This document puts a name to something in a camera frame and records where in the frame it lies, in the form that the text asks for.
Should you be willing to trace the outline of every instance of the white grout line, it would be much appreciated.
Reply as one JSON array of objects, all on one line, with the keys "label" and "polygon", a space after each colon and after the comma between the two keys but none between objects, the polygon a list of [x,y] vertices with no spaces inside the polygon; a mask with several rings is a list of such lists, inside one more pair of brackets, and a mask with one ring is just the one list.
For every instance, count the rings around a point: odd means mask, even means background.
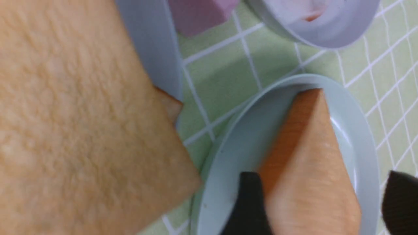
[{"label": "white grout line", "polygon": [[314,61],[315,59],[319,58],[320,56],[322,56],[323,54],[325,54],[325,50],[322,50],[318,53],[316,53],[315,55],[311,56],[309,59],[305,60],[304,62],[302,62],[301,64],[299,64],[296,68],[294,68],[292,71],[288,72],[287,74],[285,74],[282,78],[284,77],[288,77],[290,75],[293,75],[294,73],[296,73],[298,70],[300,69],[304,69],[306,65],[308,65],[309,63],[311,63],[312,61]]},{"label": "white grout line", "polygon": [[[367,43],[366,37],[363,37],[363,40],[364,40],[364,47],[365,47],[365,50],[366,50],[367,65],[370,66],[369,45]],[[387,136],[387,130],[386,130],[386,127],[385,127],[385,122],[383,121],[383,113],[382,113],[382,109],[380,108],[380,103],[382,102],[382,100],[385,97],[382,97],[382,99],[379,99],[379,97],[377,95],[377,88],[376,88],[375,78],[373,77],[373,73],[372,73],[371,69],[369,69],[369,73],[370,73],[370,78],[372,79],[373,93],[375,94],[375,98],[377,100],[376,105],[377,105],[377,108],[378,108],[378,111],[379,111],[380,121],[382,122],[383,133],[385,134],[385,136]],[[390,161],[392,162],[392,167],[393,167],[395,165],[395,161],[393,160],[392,149],[390,148],[389,143],[387,144],[387,146],[389,148]]]},{"label": "white grout line", "polygon": [[412,146],[414,145],[414,143],[416,142],[416,140],[418,139],[418,136],[415,137],[415,139],[412,141],[412,143],[408,146],[408,148],[405,150],[405,152],[402,154],[402,156],[400,157],[399,161],[396,163],[395,165],[395,170],[398,168],[399,164],[402,162],[402,160],[405,158],[405,156],[408,154],[408,152],[411,150]]},{"label": "white grout line", "polygon": [[[190,74],[189,74],[189,72],[188,72],[188,70],[186,69],[185,66],[183,66],[183,70],[184,70],[184,76],[186,77],[187,83],[189,84],[189,87],[190,87],[191,93],[193,95],[194,101],[196,102],[197,107],[199,108],[199,111],[202,114],[202,117],[203,117],[203,120],[205,121],[206,126],[208,126],[210,124],[208,115],[207,115],[206,110],[203,107],[203,104],[202,104],[202,102],[201,102],[201,100],[200,100],[200,98],[199,98],[199,96],[196,92],[196,88],[194,87],[194,84],[193,84],[193,81],[191,80]],[[215,141],[215,135],[213,134],[212,129],[209,129],[208,131],[209,131],[209,136],[210,136],[212,142]]]},{"label": "white grout line", "polygon": [[166,215],[163,215],[161,219],[162,219],[164,225],[166,226],[166,228],[168,230],[168,233],[170,235],[171,234],[174,234],[175,233],[175,230],[174,230],[173,226],[171,225],[170,221],[168,220],[167,216]]},{"label": "white grout line", "polygon": [[371,69],[377,62],[379,62],[381,59],[383,59],[388,53],[392,51],[402,40],[407,38],[411,33],[413,33],[416,29],[418,29],[418,26],[414,27],[411,31],[407,32],[402,38],[400,38],[396,43],[394,43],[390,48],[388,48],[383,54],[381,54],[377,59],[375,59],[372,63],[369,64],[367,68],[365,68],[359,75],[354,77],[351,81],[349,81],[346,84],[346,87],[351,86],[354,82],[356,82],[361,76],[363,76],[367,70]]},{"label": "white grout line", "polygon": [[405,78],[409,75],[409,73],[411,73],[413,70],[414,70],[414,68],[415,68],[415,66],[417,66],[418,65],[418,62],[417,63],[415,63],[413,66],[412,66],[412,68],[410,68],[407,72],[406,72],[406,74],[401,78],[401,79],[399,79],[399,81],[397,81],[396,83],[395,83],[395,85],[393,85],[392,86],[392,88],[391,89],[389,89],[383,96],[382,96],[382,98],[380,98],[380,99],[377,99],[377,104],[375,104],[367,113],[366,113],[366,117],[368,117],[368,116],[370,116],[370,114],[378,107],[378,105],[380,105],[380,103],[382,103],[382,101],[396,88],[396,84],[400,84],[403,80],[405,80]]},{"label": "white grout line", "polygon": [[[292,70],[289,73],[285,74],[281,78],[284,78],[284,77],[288,77],[290,75],[293,75],[298,70],[300,70],[301,68],[304,68],[307,64],[311,63],[313,60],[319,58],[325,52],[326,51],[320,51],[320,52],[316,53],[315,55],[311,56],[309,59],[307,59],[306,61],[304,61],[300,65],[298,65],[294,70]],[[200,130],[196,134],[192,135],[191,137],[187,138],[185,141],[183,141],[183,145],[188,146],[188,145],[192,144],[194,141],[196,141],[197,139],[199,139],[200,137],[202,137],[203,135],[205,135],[206,132],[211,131],[215,126],[217,126],[221,122],[225,121],[226,119],[228,119],[229,117],[231,117],[233,114],[235,114],[238,110],[240,110],[241,108],[243,108],[244,105],[246,105],[253,97],[254,96],[250,97],[246,101],[242,102],[241,104],[239,104],[235,108],[233,108],[230,111],[228,111],[226,114],[224,114],[221,117],[219,117],[218,119],[216,119],[213,123],[210,123],[210,124],[206,125],[206,127],[204,127],[202,130]]]},{"label": "white grout line", "polygon": [[249,29],[244,30],[241,34],[236,34],[236,35],[234,35],[230,38],[227,38],[227,39],[225,39],[225,40],[223,40],[223,41],[221,41],[221,42],[219,42],[215,45],[212,45],[212,46],[210,46],[210,47],[208,47],[208,48],[206,48],[206,49],[204,49],[204,50],[202,50],[202,51],[200,51],[200,52],[198,52],[194,55],[191,55],[191,56],[185,58],[183,60],[183,64],[187,65],[187,64],[189,64],[189,63],[191,63],[195,60],[198,60],[199,58],[202,58],[205,55],[208,55],[208,54],[210,54],[210,53],[212,53],[212,52],[214,52],[214,51],[216,51],[216,50],[218,50],[218,49],[220,49],[220,48],[222,48],[222,47],[224,47],[224,46],[226,46],[226,45],[228,45],[232,42],[235,42],[235,41],[239,40],[241,37],[246,36],[246,35],[254,32],[254,31],[256,31],[257,29],[260,29],[263,26],[264,26],[264,23],[259,23],[259,24],[255,25],[255,26],[253,26]]},{"label": "white grout line", "polygon": [[[384,14],[382,14],[382,18],[383,18],[383,21],[385,22],[385,26],[386,26],[386,39],[387,39],[387,46],[388,47],[390,47],[390,39],[389,39],[389,24],[387,23],[387,20],[386,20],[386,17],[385,17],[385,15]],[[400,93],[399,93],[399,86],[398,86],[398,84],[399,84],[399,81],[398,81],[398,75],[397,75],[397,73],[396,73],[396,64],[395,64],[395,58],[394,58],[394,56],[393,56],[393,49],[394,48],[392,48],[391,50],[390,50],[390,59],[391,59],[391,61],[392,61],[392,66],[393,66],[393,76],[394,76],[394,78],[395,78],[395,81],[396,81],[396,83],[395,83],[395,89],[398,91],[398,96],[399,96],[399,101],[400,101],[400,108],[401,108],[401,111],[402,111],[402,115],[404,115],[405,114],[405,111],[403,110],[403,105],[402,105],[402,98],[401,98],[401,96],[400,96]],[[383,114],[382,114],[382,111],[381,111],[381,109],[379,110],[380,111],[380,116],[381,116],[381,118],[382,118],[382,122],[383,122],[383,119],[384,119],[384,117],[383,117]],[[386,134],[386,130],[385,130],[385,123],[383,122],[383,130],[385,131],[385,134]],[[389,143],[389,141],[387,142],[388,143],[388,146],[389,146],[389,153],[390,153],[390,158],[392,159],[392,164],[395,164],[395,161],[393,160],[393,152],[392,152],[392,147],[390,146],[390,143]]]},{"label": "white grout line", "polygon": [[247,56],[248,62],[250,63],[251,72],[252,72],[252,75],[254,76],[254,79],[257,83],[258,91],[261,91],[263,89],[263,86],[261,85],[260,79],[258,77],[257,70],[254,66],[254,61],[252,60],[251,52],[250,52],[250,49],[248,48],[247,41],[245,40],[245,37],[242,34],[240,19],[239,19],[238,15],[235,11],[232,12],[232,17],[234,19],[235,27],[237,28],[238,35],[241,38],[241,43],[242,43],[242,47],[244,48],[245,55]]},{"label": "white grout line", "polygon": [[181,232],[183,232],[183,230],[185,230],[187,228],[187,226],[189,225],[189,223],[190,223],[190,220],[186,220],[184,223],[182,223],[180,225],[180,227],[178,227],[176,229],[176,231],[173,234],[170,234],[170,235],[179,235]]},{"label": "white grout line", "polygon": [[298,43],[294,43],[294,45],[295,45],[296,57],[298,58],[299,64],[302,64],[302,57],[301,57],[301,52],[299,51]]},{"label": "white grout line", "polygon": [[345,86],[345,74],[344,74],[344,69],[342,67],[342,59],[341,59],[341,55],[338,51],[335,51],[335,54],[337,55],[338,58],[338,64],[340,66],[340,71],[341,71],[341,77],[342,77],[342,84],[343,86]]},{"label": "white grout line", "polygon": [[394,8],[396,5],[398,5],[399,3],[401,3],[403,0],[397,0],[396,2],[390,4],[387,8],[384,8],[382,11],[380,11],[379,13],[377,13],[375,15],[375,18],[385,14],[386,12],[388,12],[390,9]]},{"label": "white grout line", "polygon": [[231,116],[233,116],[236,112],[238,112],[239,110],[241,110],[250,100],[253,99],[253,97],[254,96],[250,97],[246,101],[244,101],[241,104],[237,105],[235,108],[231,109],[230,111],[228,111],[227,113],[225,113],[224,115],[222,115],[221,117],[219,117],[218,119],[216,119],[210,125],[206,126],[205,128],[203,128],[202,130],[200,130],[196,134],[194,134],[191,137],[187,138],[183,142],[183,145],[184,146],[188,146],[188,145],[192,144],[194,141],[198,140],[200,137],[202,137],[203,135],[205,135],[210,129],[213,129],[214,127],[216,127],[220,123],[226,121],[228,118],[230,118]]},{"label": "white grout line", "polygon": [[[406,24],[406,30],[409,31],[409,23],[408,23],[407,13],[406,13],[406,9],[405,9],[405,6],[404,6],[403,2],[400,3],[400,6],[402,7],[402,11],[403,11],[403,14],[404,14],[404,20],[405,20],[405,24]],[[415,78],[414,59],[412,57],[412,48],[411,48],[411,43],[409,42],[409,37],[406,38],[406,40],[408,42],[408,47],[409,47],[409,51],[410,51],[409,55],[410,55],[411,64],[412,64],[412,71],[413,71],[413,75],[414,75],[414,78]],[[418,85],[417,85],[416,79],[414,79],[414,80],[415,80],[415,87],[418,89]],[[408,125],[406,125],[406,120],[404,120],[403,123],[405,124],[406,135],[408,137],[408,141],[409,141],[410,144],[412,144],[411,143],[411,139],[410,139],[409,130],[408,130]],[[413,151],[411,151],[411,154],[412,154],[412,162],[414,163],[414,166],[415,166],[415,174],[417,174],[418,173],[418,166],[417,166],[417,163],[415,161],[415,154],[414,154]]]},{"label": "white grout line", "polygon": [[414,103],[412,104],[412,106],[411,107],[409,107],[408,108],[408,110],[406,110],[406,112],[405,112],[405,114],[400,118],[400,120],[393,126],[393,128],[389,131],[389,133],[385,136],[385,138],[382,140],[382,142],[376,147],[376,149],[377,148],[380,148],[384,143],[385,143],[385,141],[388,139],[388,137],[392,134],[392,132],[395,130],[395,128],[405,119],[405,117],[406,117],[406,115],[412,110],[412,108],[415,106],[415,104],[417,104],[418,103],[418,99],[416,99],[415,101],[414,101]]}]

